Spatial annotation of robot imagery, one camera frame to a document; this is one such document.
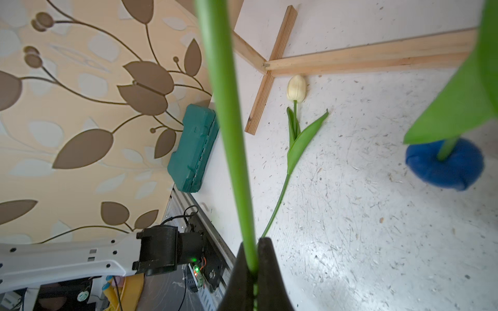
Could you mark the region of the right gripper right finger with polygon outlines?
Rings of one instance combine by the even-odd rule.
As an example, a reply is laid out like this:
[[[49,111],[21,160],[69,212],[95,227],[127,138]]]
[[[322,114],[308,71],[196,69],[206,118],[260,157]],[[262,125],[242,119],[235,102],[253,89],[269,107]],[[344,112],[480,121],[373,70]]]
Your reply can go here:
[[[258,310],[294,310],[270,238],[259,240],[258,256]]]

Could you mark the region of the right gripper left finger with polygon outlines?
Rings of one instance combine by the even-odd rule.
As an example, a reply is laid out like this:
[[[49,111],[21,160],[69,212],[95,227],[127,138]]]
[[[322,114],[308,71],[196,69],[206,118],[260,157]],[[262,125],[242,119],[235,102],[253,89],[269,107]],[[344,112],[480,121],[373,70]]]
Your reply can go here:
[[[254,280],[248,269],[243,244],[240,245],[230,281],[218,311],[254,309]]]

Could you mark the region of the blue tulip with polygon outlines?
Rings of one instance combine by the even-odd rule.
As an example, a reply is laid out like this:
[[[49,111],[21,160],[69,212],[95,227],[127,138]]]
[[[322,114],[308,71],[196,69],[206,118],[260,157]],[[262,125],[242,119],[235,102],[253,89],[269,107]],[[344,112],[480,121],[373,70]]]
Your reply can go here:
[[[405,163],[430,185],[463,191],[484,170],[462,134],[497,117],[497,2],[485,1],[477,45],[404,137]]]

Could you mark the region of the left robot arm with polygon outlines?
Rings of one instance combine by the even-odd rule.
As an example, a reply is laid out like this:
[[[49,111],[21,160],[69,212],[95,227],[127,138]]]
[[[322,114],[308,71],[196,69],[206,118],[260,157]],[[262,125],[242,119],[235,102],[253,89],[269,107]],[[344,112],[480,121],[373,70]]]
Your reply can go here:
[[[1,292],[96,276],[170,273],[197,262],[199,233],[158,225],[119,238],[89,242],[1,245]]]

